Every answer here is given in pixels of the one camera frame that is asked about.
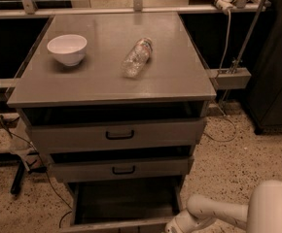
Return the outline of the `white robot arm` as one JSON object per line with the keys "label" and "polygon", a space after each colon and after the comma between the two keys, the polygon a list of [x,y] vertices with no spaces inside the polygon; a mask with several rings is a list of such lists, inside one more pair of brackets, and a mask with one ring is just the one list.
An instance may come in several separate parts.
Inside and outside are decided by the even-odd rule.
{"label": "white robot arm", "polygon": [[165,233],[193,233],[217,219],[246,233],[282,233],[282,182],[264,181],[252,192],[248,205],[218,202],[193,194],[186,208],[165,226]]}

